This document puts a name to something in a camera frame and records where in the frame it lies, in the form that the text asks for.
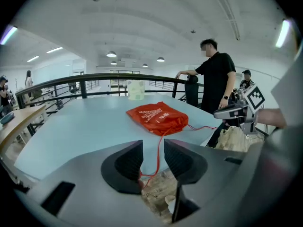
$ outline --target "black t-shirt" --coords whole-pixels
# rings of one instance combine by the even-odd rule
[[[228,80],[227,73],[236,71],[235,65],[227,53],[217,52],[201,66],[196,72],[204,75],[203,98],[221,99],[224,96]]]
[[[1,105],[6,106],[9,104],[9,100],[7,99],[7,97],[2,97],[1,95],[0,97],[1,97]]]
[[[245,88],[245,89],[247,89],[251,84],[253,84],[254,82],[252,81],[252,79],[250,79],[249,81],[247,81],[247,80],[243,80],[242,82],[241,82],[241,84],[240,84],[240,87],[241,88]]]

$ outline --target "floor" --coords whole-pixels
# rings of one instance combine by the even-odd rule
[[[30,138],[27,129],[23,136]],[[224,150],[247,152],[253,143],[264,141],[263,135],[246,136],[237,127],[230,127],[226,131],[221,131],[216,148]],[[8,148],[6,155],[12,161],[16,161],[18,155],[25,146],[24,142],[14,142]],[[149,184],[142,190],[142,199],[149,209],[164,223],[171,223],[172,214],[168,209],[168,203],[175,199],[177,180],[169,169],[157,174]]]

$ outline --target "black chair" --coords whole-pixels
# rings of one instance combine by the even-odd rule
[[[186,103],[198,107],[198,91],[199,85],[197,84],[198,77],[197,76],[187,76],[187,82],[185,83],[185,96]]]

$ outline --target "fluorescent light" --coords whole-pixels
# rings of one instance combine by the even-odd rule
[[[2,39],[2,41],[0,42],[0,44],[5,44],[9,38],[17,31],[16,27],[12,27],[7,34],[4,36],[4,38]]]
[[[159,61],[159,62],[164,62],[165,60],[164,60],[163,57],[159,57],[159,58],[157,59],[157,61]]]
[[[286,39],[289,27],[290,27],[290,22],[287,21],[287,20],[284,20],[283,24],[282,24],[282,29],[281,29],[281,32],[280,32],[280,36],[278,38],[278,41],[276,42],[276,47],[278,47],[278,48],[282,47],[282,45],[283,45],[283,43]]]
[[[27,62],[31,62],[31,61],[33,61],[33,60],[37,59],[38,57],[39,57],[39,56],[35,56],[34,58],[29,59]]]
[[[107,57],[117,57],[116,53],[113,51],[108,52],[106,56]]]
[[[52,52],[54,52],[54,51],[58,51],[58,50],[60,50],[60,49],[63,49],[63,47],[59,47],[59,48],[56,48],[56,49],[53,49],[53,50],[47,51],[46,53],[52,53]]]

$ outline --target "light blue table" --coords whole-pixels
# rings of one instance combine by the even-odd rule
[[[130,101],[125,96],[77,99],[48,119],[21,151],[15,167],[40,180],[76,156],[124,142],[143,140],[141,171],[153,174],[157,167],[160,137],[135,123],[126,111],[161,101],[187,114],[189,124],[196,128],[205,125],[218,127],[222,122],[201,109],[160,94],[145,96],[142,101]],[[213,131],[209,128],[193,131],[187,126],[182,132],[164,138],[201,144]],[[163,142],[160,151],[161,171],[168,167],[164,160]]]

